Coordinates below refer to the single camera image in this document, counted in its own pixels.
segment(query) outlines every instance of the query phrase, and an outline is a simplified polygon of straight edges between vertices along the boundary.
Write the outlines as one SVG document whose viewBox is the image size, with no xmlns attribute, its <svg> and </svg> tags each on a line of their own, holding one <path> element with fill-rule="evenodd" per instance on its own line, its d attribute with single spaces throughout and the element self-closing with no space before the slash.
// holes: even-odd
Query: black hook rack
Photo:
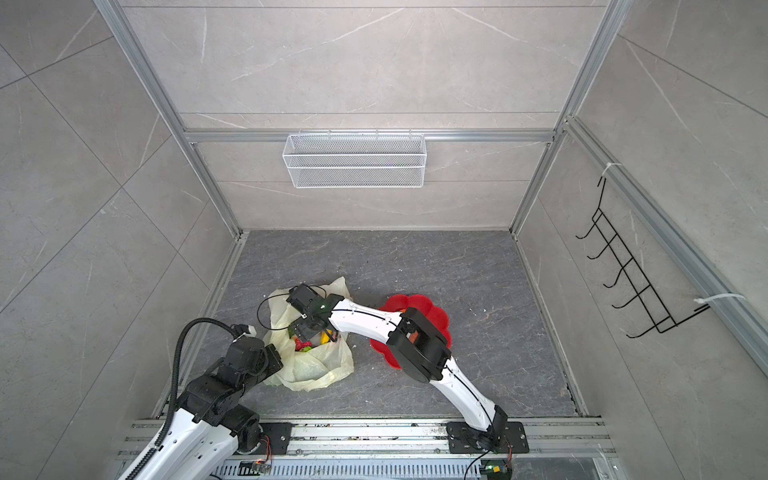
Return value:
<svg viewBox="0 0 768 480">
<path fill-rule="evenodd" d="M 607 284 L 603 283 L 603 286 L 605 288 L 613 288 L 613 287 L 615 287 L 618 284 L 619 279 L 621 278 L 621 274 L 623 273 L 627 277 L 627 280 L 629 281 L 629 284 L 632 286 L 632 290 L 634 290 L 634 296 L 632 296 L 632 298 L 627 300 L 624 303 L 624 305 L 611 305 L 611 306 L 614 307 L 615 309 L 622 309 L 622 308 L 626 307 L 627 305 L 629 305 L 630 303 L 632 303 L 635 299 L 638 299 L 638 300 L 640 300 L 640 303 L 643 305 L 643 308 L 645 309 L 645 313 L 647 313 L 648 318 L 650 319 L 651 323 L 653 323 L 653 325 L 650 328 L 646 329 L 645 331 L 643 331 L 641 333 L 638 333 L 637 335 L 629 335 L 629 334 L 627 334 L 627 337 L 629 337 L 631 339 L 640 338 L 640 337 L 642 337 L 643 335 L 645 335 L 646 333 L 650 332 L 653 329 L 656 329 L 656 331 L 658 331 L 659 333 L 664 333 L 664 332 L 666 332 L 666 331 L 668 331 L 670 329 L 673 329 L 676 326 L 682 325 L 686 321 L 694 318 L 699 313 L 702 313 L 702 312 L 708 310 L 710 308 L 710 306 L 705 304 L 705 305 L 697 307 L 692 314 L 690 314 L 689 316 L 687 316 L 686 318 L 684 318 L 682 320 L 678 321 L 678 320 L 674 319 L 674 317 L 670 313 L 669 309 L 667 308 L 667 305 L 661 299 L 661 297 L 659 296 L 658 292 L 654 288 L 654 285 L 650 282 L 650 280 L 648 279 L 648 276 L 643 271 L 643 267 L 637 262 L 637 260 L 635 259 L 634 255 L 632 254 L 632 251 L 629 250 L 629 247 L 627 247 L 627 244 L 624 242 L 624 239 L 621 238 L 621 235 L 619 235 L 619 233 L 614 228 L 614 225 L 611 223 L 611 221 L 605 215 L 605 212 L 602 209 L 603 194 L 605 193 L 605 177 L 601 177 L 600 180 L 598 181 L 598 188 L 600 188 L 601 185 L 602 185 L 602 190 L 600 191 L 600 200 L 598 201 L 598 208 L 594 211 L 594 214 L 592 214 L 592 218 L 591 218 L 592 219 L 592 226 L 589 228 L 589 231 L 584 236 L 579 237 L 578 235 L 576 235 L 576 238 L 578 238 L 579 240 L 583 240 L 584 238 L 587 238 L 587 235 L 592 233 L 592 230 L 597 230 L 597 232 L 600 233 L 601 237 L 603 237 L 603 241 L 605 241 L 605 247 L 603 247 L 603 250 L 600 250 L 600 253 L 598 253 L 596 256 L 590 257 L 589 255 L 587 255 L 587 258 L 589 260 L 596 260 L 596 259 L 600 258 L 600 256 L 603 253 L 605 253 L 606 250 L 608 250 L 608 251 L 610 251 L 613 254 L 614 259 L 616 259 L 616 262 L 621 266 L 621 268 L 619 269 L 619 273 L 616 275 L 616 279 L 614 280 L 614 282 L 611 285 L 607 285 Z M 600 225 L 598 225 L 598 221 L 600 219 L 605 219 L 605 221 L 608 224 L 608 226 L 611 228 L 611 230 L 613 230 L 613 233 L 606 234 L 603 231 L 603 229 L 600 227 Z M 627 260 L 626 262 L 622 262 L 619 259 L 619 256 L 616 254 L 616 250 L 614 250 L 614 248 L 611 246 L 611 244 L 615 240 L 618 240 L 619 242 L 621 242 L 621 245 L 629 253 L 630 259 Z M 634 263 L 634 266 L 642 274 L 642 279 L 640 280 L 640 282 L 637 283 L 637 286 L 642 285 L 643 283 L 641 283 L 641 282 L 643 282 L 643 281 L 644 281 L 644 285 L 645 286 L 643 286 L 643 288 L 641 288 L 640 290 L 637 289 L 637 286 L 635 285 L 635 282 L 632 281 L 632 279 L 630 278 L 629 272 L 627 272 L 627 268 L 630 266 L 631 263 Z M 653 295 L 656 296 L 657 300 L 659 301 L 659 304 L 664 309 L 665 316 L 664 316 L 663 319 L 659 320 L 658 322 L 654 319 L 654 316 L 650 313 L 650 310 L 648 309 L 648 305 L 646 304 L 646 301 L 641 296 L 644 292 L 646 292 L 649 289 L 650 289 L 650 292 Z M 672 321 L 672 325 L 671 326 L 667 326 L 667 327 L 662 327 L 661 324 L 664 323 L 667 320 L 671 320 Z"/>
</svg>

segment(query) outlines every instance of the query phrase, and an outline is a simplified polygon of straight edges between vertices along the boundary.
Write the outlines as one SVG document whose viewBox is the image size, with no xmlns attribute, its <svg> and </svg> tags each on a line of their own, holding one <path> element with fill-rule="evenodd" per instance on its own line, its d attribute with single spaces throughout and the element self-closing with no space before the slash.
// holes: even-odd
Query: flower-shaped red bowl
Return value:
<svg viewBox="0 0 768 480">
<path fill-rule="evenodd" d="M 387 299 L 384 306 L 379 308 L 385 312 L 404 312 L 407 308 L 413 307 L 423 313 L 432 325 L 448 340 L 448 348 L 451 348 L 451 334 L 448 332 L 448 314 L 445 311 L 432 304 L 432 301 L 423 295 L 395 295 Z M 371 347 L 378 353 L 384 355 L 384 360 L 393 369 L 401 370 L 400 365 L 395 360 L 395 356 L 389 351 L 389 347 L 381 342 L 369 340 Z"/>
</svg>

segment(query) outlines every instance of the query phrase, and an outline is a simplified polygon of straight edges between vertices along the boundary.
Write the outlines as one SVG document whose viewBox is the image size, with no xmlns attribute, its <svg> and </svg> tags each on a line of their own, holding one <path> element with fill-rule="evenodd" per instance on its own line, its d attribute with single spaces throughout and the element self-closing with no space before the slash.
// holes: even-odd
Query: gray tile wall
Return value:
<svg viewBox="0 0 768 480">
<path fill-rule="evenodd" d="M 124 9 L 189 127 L 553 127 L 604 4 L 127 0 Z"/>
<path fill-rule="evenodd" d="M 430 143 L 421 188 L 296 189 L 280 143 L 200 144 L 243 228 L 506 230 L 540 142 Z M 308 212 L 326 212 L 315 215 Z"/>
<path fill-rule="evenodd" d="M 768 7 L 638 1 L 580 112 L 768 319 Z"/>
<path fill-rule="evenodd" d="M 634 291 L 624 275 L 614 288 L 603 285 L 619 265 L 609 253 L 587 259 L 605 245 L 595 230 L 576 238 L 591 225 L 600 173 L 567 140 L 520 237 L 589 413 L 606 419 L 631 478 L 760 478 L 768 468 L 768 381 L 720 319 L 709 311 L 665 333 L 627 338 L 651 326 L 647 314 L 637 300 L 611 306 Z M 696 289 L 610 184 L 602 206 L 672 315 L 690 315 Z"/>
<path fill-rule="evenodd" d="M 151 414 L 232 241 L 169 136 L 89 0 L 0 2 L 0 478 Z"/>
</svg>

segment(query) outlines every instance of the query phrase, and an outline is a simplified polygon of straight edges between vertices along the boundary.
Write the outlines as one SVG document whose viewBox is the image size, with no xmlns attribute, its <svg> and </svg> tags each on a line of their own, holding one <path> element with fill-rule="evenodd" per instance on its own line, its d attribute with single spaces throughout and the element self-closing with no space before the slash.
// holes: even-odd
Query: black mounting plate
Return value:
<svg viewBox="0 0 768 480">
<path fill-rule="evenodd" d="M 260 423 L 262 435 L 270 438 L 272 455 L 285 455 L 288 453 L 288 442 L 293 428 L 291 423 Z M 261 441 L 251 455 L 266 455 L 266 442 Z"/>
<path fill-rule="evenodd" d="M 451 453 L 483 453 L 485 450 L 476 448 L 474 445 L 468 445 L 464 440 L 467 438 L 469 426 L 464 422 L 448 422 L 445 424 L 445 430 L 448 433 L 448 447 Z M 512 449 L 512 453 L 528 453 L 531 449 L 528 447 L 528 436 L 525 434 L 525 428 L 520 422 L 507 422 L 505 430 L 506 440 L 502 439 L 499 447 L 493 450 L 494 453 L 507 453 Z"/>
</svg>

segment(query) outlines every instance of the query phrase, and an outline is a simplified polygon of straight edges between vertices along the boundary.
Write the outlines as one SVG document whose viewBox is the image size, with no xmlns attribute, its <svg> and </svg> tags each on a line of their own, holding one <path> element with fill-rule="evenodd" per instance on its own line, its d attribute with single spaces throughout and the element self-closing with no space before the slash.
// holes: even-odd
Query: black wire rack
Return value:
<svg viewBox="0 0 768 480">
<path fill-rule="evenodd" d="M 623 305 L 613 305 L 612 307 L 615 309 L 622 309 L 632 303 L 635 300 L 639 300 L 643 308 L 645 309 L 645 313 L 647 313 L 648 318 L 650 319 L 650 322 L 653 324 L 648 329 L 644 330 L 643 332 L 638 333 L 637 335 L 629 335 L 627 334 L 627 337 L 631 339 L 640 338 L 646 333 L 650 332 L 651 330 L 655 329 L 659 333 L 664 333 L 666 331 L 669 331 L 670 329 L 673 329 L 676 326 L 680 326 L 686 321 L 694 318 L 699 313 L 707 311 L 710 306 L 705 304 L 702 306 L 699 306 L 694 310 L 693 313 L 691 313 L 689 316 L 685 317 L 682 320 L 676 320 L 672 314 L 670 313 L 669 309 L 667 308 L 667 305 L 664 304 L 664 301 L 659 296 L 658 292 L 656 291 L 656 288 L 654 288 L 654 285 L 650 282 L 648 279 L 648 276 L 645 274 L 643 267 L 637 262 L 634 255 L 632 254 L 632 251 L 627 247 L 627 244 L 624 242 L 624 239 L 621 238 L 621 235 L 616 231 L 614 228 L 614 225 L 611 223 L 611 221 L 608 219 L 608 217 L 605 215 L 605 212 L 602 209 L 603 204 L 603 194 L 605 193 L 605 177 L 601 177 L 598 181 L 598 188 L 601 188 L 600 190 L 600 200 L 598 201 L 598 208 L 594 211 L 594 214 L 592 214 L 592 226 L 589 228 L 589 231 L 582 237 L 579 237 L 578 235 L 576 238 L 579 240 L 583 240 L 587 238 L 587 236 L 592 233 L 592 231 L 597 231 L 601 237 L 603 238 L 603 241 L 605 242 L 605 247 L 603 247 L 603 250 L 600 250 L 600 253 L 598 253 L 594 257 L 590 257 L 587 255 L 587 258 L 589 260 L 597 260 L 602 256 L 603 253 L 606 251 L 610 251 L 611 254 L 613 254 L 614 259 L 619 264 L 620 269 L 619 273 L 616 275 L 616 279 L 611 285 L 607 285 L 603 283 L 603 286 L 605 288 L 613 288 L 618 284 L 619 279 L 621 278 L 621 274 L 624 274 L 625 277 L 627 277 L 627 281 L 632 286 L 632 290 L 634 290 L 634 295 L 624 302 Z M 606 227 L 601 227 L 598 225 L 598 222 L 600 220 L 605 220 Z M 616 250 L 614 249 L 613 245 L 617 245 L 617 242 L 621 242 L 621 246 L 624 248 L 624 250 L 627 251 L 629 254 L 629 260 L 622 261 L 620 257 L 617 255 Z M 633 266 L 635 270 L 639 271 L 640 274 L 636 276 L 634 280 L 632 280 L 629 271 L 627 269 Z M 644 299 L 643 294 L 647 293 L 647 297 Z M 657 316 L 662 316 L 661 320 L 656 321 L 654 318 L 654 315 L 650 312 L 648 303 L 649 300 L 655 296 L 656 300 L 658 301 L 658 304 L 660 305 L 660 311 L 661 314 Z"/>
</svg>

